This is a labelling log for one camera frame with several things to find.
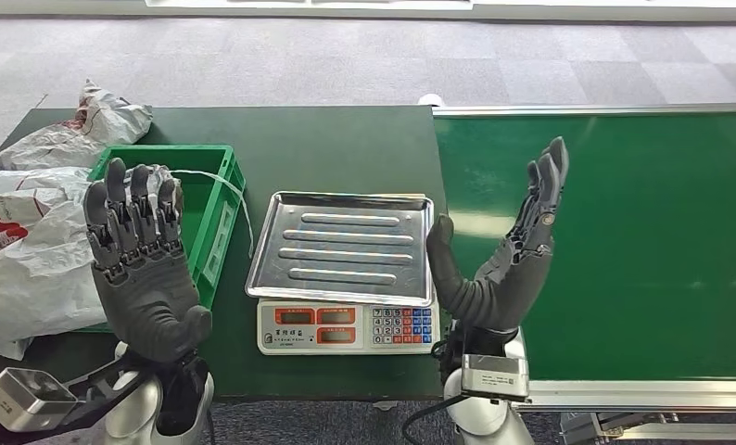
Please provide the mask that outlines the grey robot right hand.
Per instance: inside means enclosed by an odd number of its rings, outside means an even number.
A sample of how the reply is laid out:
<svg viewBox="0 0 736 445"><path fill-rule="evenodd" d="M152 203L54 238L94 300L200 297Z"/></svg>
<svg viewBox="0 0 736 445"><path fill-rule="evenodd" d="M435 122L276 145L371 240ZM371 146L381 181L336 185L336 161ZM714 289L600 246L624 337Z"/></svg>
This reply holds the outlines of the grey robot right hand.
<svg viewBox="0 0 736 445"><path fill-rule="evenodd" d="M527 195L516 221L472 279L456 264L451 240L454 222L438 215L426 238L426 254L439 305L469 327L516 330L548 276L569 153L557 136L527 164Z"/></svg>

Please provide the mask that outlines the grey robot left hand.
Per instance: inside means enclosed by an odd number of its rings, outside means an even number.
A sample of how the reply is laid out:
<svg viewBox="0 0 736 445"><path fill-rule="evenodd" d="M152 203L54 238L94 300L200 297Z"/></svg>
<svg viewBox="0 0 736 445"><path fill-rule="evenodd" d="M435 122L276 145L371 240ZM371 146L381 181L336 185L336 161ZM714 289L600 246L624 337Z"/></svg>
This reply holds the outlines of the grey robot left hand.
<svg viewBox="0 0 736 445"><path fill-rule="evenodd" d="M109 161L89 185L83 213L95 287L113 333L153 362L175 362L212 332L180 238L176 184L164 180L149 198L150 169Z"/></svg>

